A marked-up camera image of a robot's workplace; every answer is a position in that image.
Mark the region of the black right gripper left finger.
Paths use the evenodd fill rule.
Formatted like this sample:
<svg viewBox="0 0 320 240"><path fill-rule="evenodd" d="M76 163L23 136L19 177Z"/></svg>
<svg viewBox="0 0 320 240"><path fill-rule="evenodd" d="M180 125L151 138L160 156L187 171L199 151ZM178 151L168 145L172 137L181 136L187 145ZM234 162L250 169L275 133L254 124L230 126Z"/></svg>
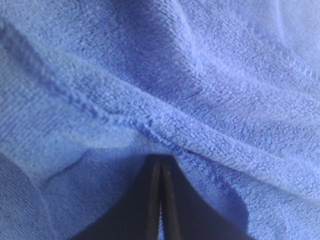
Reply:
<svg viewBox="0 0 320 240"><path fill-rule="evenodd" d="M73 240L156 240L160 221L161 158L146 157L134 182L104 215Z"/></svg>

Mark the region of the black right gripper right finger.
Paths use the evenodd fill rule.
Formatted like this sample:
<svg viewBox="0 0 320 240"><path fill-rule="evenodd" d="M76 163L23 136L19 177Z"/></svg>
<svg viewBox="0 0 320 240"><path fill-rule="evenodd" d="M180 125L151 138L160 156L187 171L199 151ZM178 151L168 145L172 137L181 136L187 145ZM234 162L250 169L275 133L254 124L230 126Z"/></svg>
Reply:
<svg viewBox="0 0 320 240"><path fill-rule="evenodd" d="M161 156L161 211L166 240L252 240L212 208L172 155Z"/></svg>

